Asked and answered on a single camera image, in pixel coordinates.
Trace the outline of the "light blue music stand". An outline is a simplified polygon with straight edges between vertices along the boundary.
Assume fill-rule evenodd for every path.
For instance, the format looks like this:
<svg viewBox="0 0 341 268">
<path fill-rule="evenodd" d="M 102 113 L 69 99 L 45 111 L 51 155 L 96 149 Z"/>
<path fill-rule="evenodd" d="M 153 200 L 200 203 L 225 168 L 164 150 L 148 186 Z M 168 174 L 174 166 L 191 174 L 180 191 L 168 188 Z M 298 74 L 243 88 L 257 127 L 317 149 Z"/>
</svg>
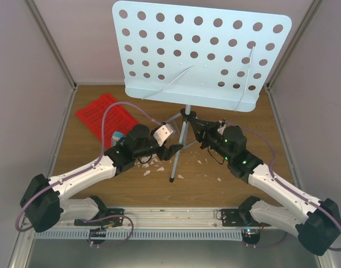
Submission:
<svg viewBox="0 0 341 268">
<path fill-rule="evenodd" d="M 128 96 L 255 109 L 292 28 L 285 15 L 118 1 L 113 22 Z"/>
</svg>

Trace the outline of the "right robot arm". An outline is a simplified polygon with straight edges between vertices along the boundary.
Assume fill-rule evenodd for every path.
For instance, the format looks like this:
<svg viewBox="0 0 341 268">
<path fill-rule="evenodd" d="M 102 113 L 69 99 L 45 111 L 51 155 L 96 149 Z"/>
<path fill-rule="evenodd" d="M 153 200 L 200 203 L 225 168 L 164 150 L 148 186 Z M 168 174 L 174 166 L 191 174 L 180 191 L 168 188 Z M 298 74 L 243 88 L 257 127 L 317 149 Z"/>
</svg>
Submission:
<svg viewBox="0 0 341 268">
<path fill-rule="evenodd" d="M 317 256 L 335 250 L 332 244 L 341 237 L 341 217 L 335 201 L 314 197 L 276 174 L 272 165 L 265 164 L 247 150 L 247 138 L 239 126 L 197 118 L 189 122 L 201 147 L 220 155 L 233 176 L 281 204 L 275 207 L 258 198 L 249 198 L 246 201 L 249 207 L 238 213 L 243 225 L 259 222 L 281 229 Z"/>
</svg>

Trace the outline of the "blue metronome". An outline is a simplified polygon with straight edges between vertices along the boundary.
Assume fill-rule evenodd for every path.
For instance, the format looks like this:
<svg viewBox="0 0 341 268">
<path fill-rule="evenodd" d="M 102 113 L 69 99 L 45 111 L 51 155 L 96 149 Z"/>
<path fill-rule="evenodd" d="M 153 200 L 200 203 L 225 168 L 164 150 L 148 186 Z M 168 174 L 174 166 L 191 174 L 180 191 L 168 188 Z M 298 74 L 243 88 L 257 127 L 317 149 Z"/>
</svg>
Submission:
<svg viewBox="0 0 341 268">
<path fill-rule="evenodd" d="M 119 141 L 123 143 L 125 137 L 126 136 L 123 133 L 115 131 L 111 137 L 111 146 L 115 146 Z"/>
</svg>

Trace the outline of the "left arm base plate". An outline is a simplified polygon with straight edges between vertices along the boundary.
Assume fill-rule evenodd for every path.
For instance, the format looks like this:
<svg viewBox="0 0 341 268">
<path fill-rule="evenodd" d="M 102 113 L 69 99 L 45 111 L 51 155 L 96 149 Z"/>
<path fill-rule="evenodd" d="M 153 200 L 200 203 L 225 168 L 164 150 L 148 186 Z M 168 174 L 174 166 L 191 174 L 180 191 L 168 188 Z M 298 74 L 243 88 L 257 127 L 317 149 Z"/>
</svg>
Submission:
<svg viewBox="0 0 341 268">
<path fill-rule="evenodd" d="M 98 212 L 91 220 L 76 219 L 74 225 L 90 227 L 91 238 L 105 238 L 106 229 L 123 225 L 123 215 L 122 208 L 107 208 L 105 211 Z"/>
</svg>

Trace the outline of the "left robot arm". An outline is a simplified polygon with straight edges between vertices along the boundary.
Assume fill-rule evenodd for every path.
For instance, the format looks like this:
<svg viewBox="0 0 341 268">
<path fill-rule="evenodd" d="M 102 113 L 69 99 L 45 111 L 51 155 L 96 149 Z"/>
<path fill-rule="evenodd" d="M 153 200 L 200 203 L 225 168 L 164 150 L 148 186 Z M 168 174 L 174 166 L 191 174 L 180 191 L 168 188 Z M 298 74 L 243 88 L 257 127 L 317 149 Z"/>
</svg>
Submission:
<svg viewBox="0 0 341 268">
<path fill-rule="evenodd" d="M 20 201 L 22 215 L 37 233 L 47 231 L 61 221 L 103 224 L 107 212 L 99 199 L 71 201 L 70 198 L 95 183 L 129 170 L 143 157 L 157 155 L 160 160 L 170 160 L 183 147 L 182 144 L 165 146 L 173 133 L 169 124 L 162 124 L 153 131 L 145 125 L 135 125 L 126 136 L 90 163 L 50 178 L 43 174 L 34 176 Z"/>
</svg>

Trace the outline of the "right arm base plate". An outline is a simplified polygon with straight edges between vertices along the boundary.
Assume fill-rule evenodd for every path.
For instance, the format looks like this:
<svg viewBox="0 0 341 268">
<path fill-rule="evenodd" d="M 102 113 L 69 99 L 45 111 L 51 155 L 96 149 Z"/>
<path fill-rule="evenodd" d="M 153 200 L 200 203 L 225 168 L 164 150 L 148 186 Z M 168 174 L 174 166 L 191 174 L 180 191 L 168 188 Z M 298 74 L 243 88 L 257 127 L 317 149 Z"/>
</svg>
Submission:
<svg viewBox="0 0 341 268">
<path fill-rule="evenodd" d="M 244 227 L 253 224 L 249 211 L 244 209 L 221 209 L 222 225 L 224 227 Z"/>
</svg>

